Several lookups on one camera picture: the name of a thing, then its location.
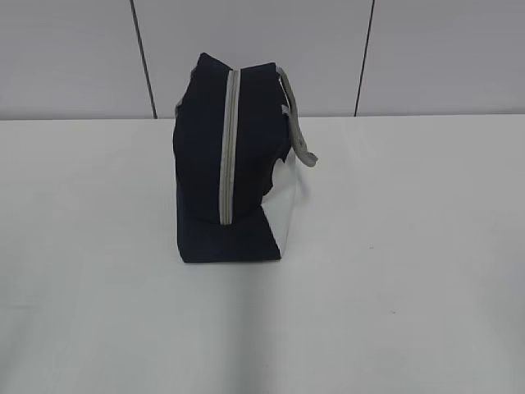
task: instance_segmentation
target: bag handle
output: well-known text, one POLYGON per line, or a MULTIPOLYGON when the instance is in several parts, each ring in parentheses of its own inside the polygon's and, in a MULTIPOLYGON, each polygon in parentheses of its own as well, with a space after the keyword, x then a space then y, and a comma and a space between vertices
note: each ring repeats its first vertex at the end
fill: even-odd
POLYGON ((292 140, 292 148, 299 160, 307 167, 313 167, 317 163, 317 156, 308 151, 308 146, 303 137, 303 132, 299 126, 299 114, 297 111, 297 103, 295 102, 294 91, 292 90, 290 80, 285 71, 276 67, 277 74, 281 78, 282 89, 285 92, 289 107, 282 106, 282 113, 288 118, 288 125, 290 127, 290 134, 292 140))

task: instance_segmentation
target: gray zipper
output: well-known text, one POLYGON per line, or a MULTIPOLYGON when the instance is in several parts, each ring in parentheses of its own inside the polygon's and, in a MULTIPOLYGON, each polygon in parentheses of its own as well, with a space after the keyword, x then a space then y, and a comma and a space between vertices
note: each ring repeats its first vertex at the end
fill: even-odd
POLYGON ((221 175, 219 179, 219 219, 222 225, 233 218, 233 186, 235 179, 235 146, 239 114, 240 70, 228 73, 222 130, 221 175))

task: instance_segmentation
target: insulated bag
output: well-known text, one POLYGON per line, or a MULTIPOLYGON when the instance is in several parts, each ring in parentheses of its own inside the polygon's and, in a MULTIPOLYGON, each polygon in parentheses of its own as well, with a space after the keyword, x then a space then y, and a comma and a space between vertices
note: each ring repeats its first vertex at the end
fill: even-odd
POLYGON ((176 105, 177 244, 186 263, 284 253, 296 157, 313 167, 294 94, 275 63, 232 70, 201 54, 176 105))

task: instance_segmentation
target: tiled wall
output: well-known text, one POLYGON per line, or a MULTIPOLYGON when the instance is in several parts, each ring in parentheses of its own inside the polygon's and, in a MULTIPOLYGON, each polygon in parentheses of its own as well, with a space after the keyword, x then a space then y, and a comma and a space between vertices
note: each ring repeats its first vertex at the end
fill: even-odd
POLYGON ((200 52, 306 116, 520 113, 524 36, 523 0, 2 0, 0 119, 172 117, 200 52))

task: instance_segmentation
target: navy blue bag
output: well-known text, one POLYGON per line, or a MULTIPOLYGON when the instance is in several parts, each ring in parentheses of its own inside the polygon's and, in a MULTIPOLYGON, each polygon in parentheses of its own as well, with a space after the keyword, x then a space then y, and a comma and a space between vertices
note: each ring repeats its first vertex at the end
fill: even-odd
POLYGON ((268 63, 232 70, 201 54, 176 106, 173 152, 177 244, 185 262, 282 257, 295 156, 309 167, 317 161, 282 69, 268 63))

